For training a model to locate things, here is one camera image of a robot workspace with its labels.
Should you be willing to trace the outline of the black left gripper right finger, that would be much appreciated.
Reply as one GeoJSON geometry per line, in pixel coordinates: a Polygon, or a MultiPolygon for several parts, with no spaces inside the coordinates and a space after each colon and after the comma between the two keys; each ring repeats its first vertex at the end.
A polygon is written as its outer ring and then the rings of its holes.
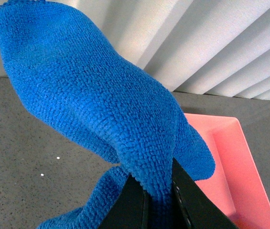
{"type": "Polygon", "coordinates": [[[236,229],[237,226],[203,193],[176,159],[172,167],[174,229],[236,229]]]}

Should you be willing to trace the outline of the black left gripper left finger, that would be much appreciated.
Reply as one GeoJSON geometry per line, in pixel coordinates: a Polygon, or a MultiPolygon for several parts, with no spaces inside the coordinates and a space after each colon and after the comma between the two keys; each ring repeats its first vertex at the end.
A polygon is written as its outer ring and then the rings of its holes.
{"type": "Polygon", "coordinates": [[[129,176],[122,192],[98,228],[149,228],[149,195],[138,181],[129,176]]]}

